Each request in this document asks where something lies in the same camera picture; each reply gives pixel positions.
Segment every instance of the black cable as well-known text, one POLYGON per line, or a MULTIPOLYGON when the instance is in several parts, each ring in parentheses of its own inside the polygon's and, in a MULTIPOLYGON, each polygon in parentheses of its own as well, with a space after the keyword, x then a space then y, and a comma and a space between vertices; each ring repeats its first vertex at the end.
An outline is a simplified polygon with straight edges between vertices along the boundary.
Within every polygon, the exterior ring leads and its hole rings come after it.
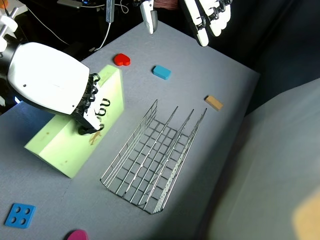
POLYGON ((3 2, 3 6, 4 6, 4 11, 5 11, 6 15, 9 17, 10 14, 9 14, 7 8, 6 8, 5 0, 2 0, 2 2, 3 2))

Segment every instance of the blue rectangular block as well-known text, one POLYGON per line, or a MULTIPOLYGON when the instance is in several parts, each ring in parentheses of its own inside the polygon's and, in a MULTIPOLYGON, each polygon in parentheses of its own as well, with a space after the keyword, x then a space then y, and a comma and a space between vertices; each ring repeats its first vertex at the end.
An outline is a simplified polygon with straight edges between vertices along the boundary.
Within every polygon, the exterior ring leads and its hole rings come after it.
POLYGON ((35 211, 35 206, 14 203, 4 225, 13 228, 26 229, 29 227, 35 211))
POLYGON ((168 80, 171 75, 171 71, 169 69, 166 69, 165 67, 160 65, 156 65, 152 72, 154 75, 164 80, 168 80))

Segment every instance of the green box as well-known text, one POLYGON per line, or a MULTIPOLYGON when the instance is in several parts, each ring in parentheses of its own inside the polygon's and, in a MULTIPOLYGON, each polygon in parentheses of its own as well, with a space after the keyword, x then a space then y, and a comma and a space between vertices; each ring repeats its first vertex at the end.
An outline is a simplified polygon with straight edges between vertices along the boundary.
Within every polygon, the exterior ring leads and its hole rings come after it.
POLYGON ((79 124, 66 115, 55 115, 24 147, 48 164, 73 178, 90 157, 101 139, 124 111, 121 71, 107 65, 99 73, 99 85, 106 87, 104 98, 110 100, 101 117, 104 128, 89 135, 79 135, 79 124))

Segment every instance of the wire grid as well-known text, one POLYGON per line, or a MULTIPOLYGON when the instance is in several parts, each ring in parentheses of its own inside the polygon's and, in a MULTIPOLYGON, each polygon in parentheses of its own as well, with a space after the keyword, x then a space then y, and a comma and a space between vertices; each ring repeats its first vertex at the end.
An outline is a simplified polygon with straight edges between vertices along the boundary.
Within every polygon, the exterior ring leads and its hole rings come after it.
POLYGON ((156 100, 100 179, 109 191, 149 214, 164 209, 206 112, 187 136, 183 130, 193 110, 175 130, 168 124, 177 108, 162 123, 155 119, 157 104, 156 100))

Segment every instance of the gray cloth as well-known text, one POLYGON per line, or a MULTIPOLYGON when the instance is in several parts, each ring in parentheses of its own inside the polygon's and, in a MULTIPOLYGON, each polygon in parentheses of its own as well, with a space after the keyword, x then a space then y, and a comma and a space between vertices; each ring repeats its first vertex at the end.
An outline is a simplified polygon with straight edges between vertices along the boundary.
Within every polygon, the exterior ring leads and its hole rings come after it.
POLYGON ((13 203, 36 206, 28 229, 0 225, 1 239, 62 240, 74 229, 86 230, 92 240, 193 238, 259 75, 161 22, 154 35, 140 24, 83 63, 99 72, 118 53, 131 58, 130 66, 120 67, 124 113, 74 179, 23 148, 51 114, 21 103, 0 117, 0 219, 5 221, 13 203), (171 70, 170 79, 154 76, 155 65, 171 70), (223 109, 211 108, 206 95, 224 103, 223 109), (179 106, 174 128, 195 109, 187 134, 208 110, 166 208, 149 215, 99 179, 155 99, 160 121, 179 106))
POLYGON ((296 239, 294 211, 320 186, 319 103, 317 79, 281 93, 244 119, 209 239, 296 239))

